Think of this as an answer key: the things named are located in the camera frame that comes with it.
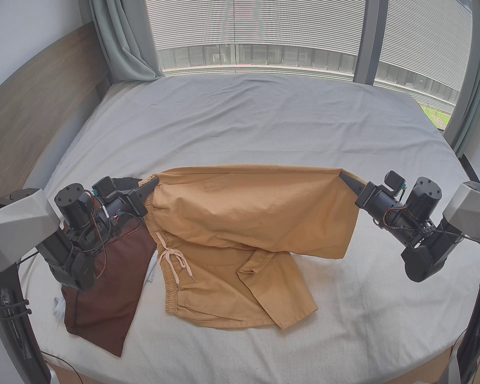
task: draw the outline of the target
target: mattress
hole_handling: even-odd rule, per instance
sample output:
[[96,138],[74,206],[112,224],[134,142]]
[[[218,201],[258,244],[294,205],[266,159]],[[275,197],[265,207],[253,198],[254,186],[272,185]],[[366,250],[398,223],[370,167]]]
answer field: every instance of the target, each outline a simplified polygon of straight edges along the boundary
[[[72,182],[89,188],[105,175],[220,164],[344,168],[377,184],[393,169],[409,187],[426,176],[443,191],[435,223],[467,180],[408,94],[296,76],[198,75],[113,86],[45,191],[53,203]],[[60,284],[41,257],[23,263],[20,276],[40,347],[105,384],[382,383],[438,355],[467,327],[480,275],[476,247],[461,242],[439,273],[414,283],[402,245],[361,211],[344,259],[294,255],[319,310],[286,331],[202,328],[166,314],[156,273],[121,358],[55,319]]]

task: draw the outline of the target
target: green lawn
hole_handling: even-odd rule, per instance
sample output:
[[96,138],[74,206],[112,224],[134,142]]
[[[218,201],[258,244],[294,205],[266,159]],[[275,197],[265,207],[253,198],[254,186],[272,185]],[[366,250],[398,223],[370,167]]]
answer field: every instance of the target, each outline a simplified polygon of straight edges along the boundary
[[[448,124],[451,115],[448,115],[436,108],[427,107],[426,105],[420,104],[420,107],[423,109],[423,112],[425,112],[425,115],[429,117],[432,123],[435,124],[435,127],[439,129],[445,129],[445,126]],[[440,121],[443,122],[443,124],[440,124],[438,121],[435,121],[435,119],[433,118],[434,116],[440,119]]]

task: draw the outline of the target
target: pink drawstring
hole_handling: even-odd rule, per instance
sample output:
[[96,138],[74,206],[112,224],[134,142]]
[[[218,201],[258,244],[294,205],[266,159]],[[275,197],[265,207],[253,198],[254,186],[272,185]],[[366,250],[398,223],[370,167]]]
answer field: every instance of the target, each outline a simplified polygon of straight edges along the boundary
[[177,249],[172,249],[167,247],[167,244],[165,243],[165,240],[163,239],[163,237],[161,237],[158,232],[156,233],[156,235],[158,236],[160,242],[162,243],[162,247],[165,248],[165,250],[160,255],[159,261],[162,261],[162,258],[165,258],[167,263],[170,265],[170,269],[172,270],[173,276],[175,277],[175,282],[177,283],[177,287],[180,289],[180,280],[177,275],[177,272],[175,272],[175,269],[173,268],[172,261],[170,260],[170,255],[174,255],[179,261],[180,266],[182,268],[186,268],[188,276],[190,276],[194,281],[196,281],[192,275],[192,270],[190,269],[190,266],[188,265],[187,260],[185,259],[185,256],[183,256],[183,253]]

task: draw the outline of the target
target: tan shorts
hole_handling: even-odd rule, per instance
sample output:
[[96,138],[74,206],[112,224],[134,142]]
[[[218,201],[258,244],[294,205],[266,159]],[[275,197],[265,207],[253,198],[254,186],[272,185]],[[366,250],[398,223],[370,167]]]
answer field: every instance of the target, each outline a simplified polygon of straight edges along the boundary
[[213,328],[282,329],[316,311],[290,252],[345,255],[359,209],[342,171],[232,165],[153,175],[145,223],[163,254],[166,311]]

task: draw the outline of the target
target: wooden bed frame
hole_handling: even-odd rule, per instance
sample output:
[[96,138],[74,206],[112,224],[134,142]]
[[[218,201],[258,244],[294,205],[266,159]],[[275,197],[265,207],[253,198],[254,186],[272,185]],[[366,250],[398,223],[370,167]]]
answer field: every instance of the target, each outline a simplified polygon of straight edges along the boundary
[[23,188],[52,137],[107,75],[91,22],[45,48],[0,85],[0,197]]

